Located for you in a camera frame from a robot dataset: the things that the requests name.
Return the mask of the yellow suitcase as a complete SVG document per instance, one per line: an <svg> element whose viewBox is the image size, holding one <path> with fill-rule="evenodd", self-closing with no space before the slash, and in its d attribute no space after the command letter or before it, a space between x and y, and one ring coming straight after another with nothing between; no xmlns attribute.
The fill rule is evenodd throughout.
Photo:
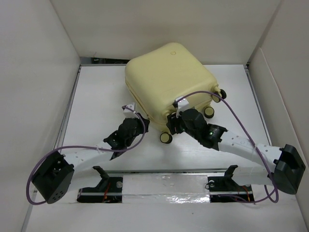
<svg viewBox="0 0 309 232"><path fill-rule="evenodd" d="M165 144L172 142L173 134L166 124L167 116L177 111L176 98L184 96L190 108L206 118L214 116L211 102L226 98L213 74L180 43L168 43L130 60L125 83Z"/></svg>

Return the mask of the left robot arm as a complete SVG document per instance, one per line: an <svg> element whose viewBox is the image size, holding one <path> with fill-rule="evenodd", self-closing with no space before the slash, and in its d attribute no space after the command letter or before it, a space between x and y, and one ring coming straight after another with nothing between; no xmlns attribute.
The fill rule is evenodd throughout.
<svg viewBox="0 0 309 232"><path fill-rule="evenodd" d="M59 201L67 192L76 189L93 187L96 191L104 191L109 176L99 163L115 159L125 152L134 149L136 137L144 138L149 130L150 121L140 113L133 112L132 117L124 119L122 124L111 135L103 140L110 148L104 148L103 143L96 146L69 145L58 147L47 153L35 165L26 184L26 197L30 204L39 205L30 197L31 184L41 194L42 203L53 204ZM91 183L79 177L83 171L94 169L99 175L92 178Z"/></svg>

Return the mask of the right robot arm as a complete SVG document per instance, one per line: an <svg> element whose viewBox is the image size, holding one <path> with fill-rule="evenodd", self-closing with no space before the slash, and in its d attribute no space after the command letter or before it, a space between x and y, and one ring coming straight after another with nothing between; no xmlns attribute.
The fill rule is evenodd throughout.
<svg viewBox="0 0 309 232"><path fill-rule="evenodd" d="M203 147L231 153L257 163L257 167L231 165L223 178L224 187L234 190L243 185L275 185L278 190L295 195L306 166L297 149L252 143L224 127L208 124L196 109L167 117L167 128L172 134L187 133Z"/></svg>

